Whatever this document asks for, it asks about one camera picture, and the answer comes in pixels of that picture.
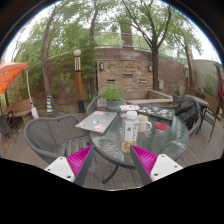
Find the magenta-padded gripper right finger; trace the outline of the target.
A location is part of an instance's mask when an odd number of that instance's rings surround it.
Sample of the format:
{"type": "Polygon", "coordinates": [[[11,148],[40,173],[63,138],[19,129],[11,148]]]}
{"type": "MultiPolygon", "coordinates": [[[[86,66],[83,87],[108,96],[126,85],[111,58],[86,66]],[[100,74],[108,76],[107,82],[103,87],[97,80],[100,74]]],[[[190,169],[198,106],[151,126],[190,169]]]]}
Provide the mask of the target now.
{"type": "Polygon", "coordinates": [[[130,146],[130,155],[143,185],[147,185],[182,169],[182,166],[166,154],[155,155],[135,145],[130,146]]]}

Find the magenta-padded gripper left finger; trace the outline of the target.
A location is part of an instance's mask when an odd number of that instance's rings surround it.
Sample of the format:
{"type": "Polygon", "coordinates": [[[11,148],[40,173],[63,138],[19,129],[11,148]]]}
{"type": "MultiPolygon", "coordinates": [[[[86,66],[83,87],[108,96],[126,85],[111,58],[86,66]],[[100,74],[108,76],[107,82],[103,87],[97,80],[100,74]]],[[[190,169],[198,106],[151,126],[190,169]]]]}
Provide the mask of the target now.
{"type": "Polygon", "coordinates": [[[69,157],[58,157],[46,171],[82,186],[94,156],[94,146],[90,145],[69,157]]]}

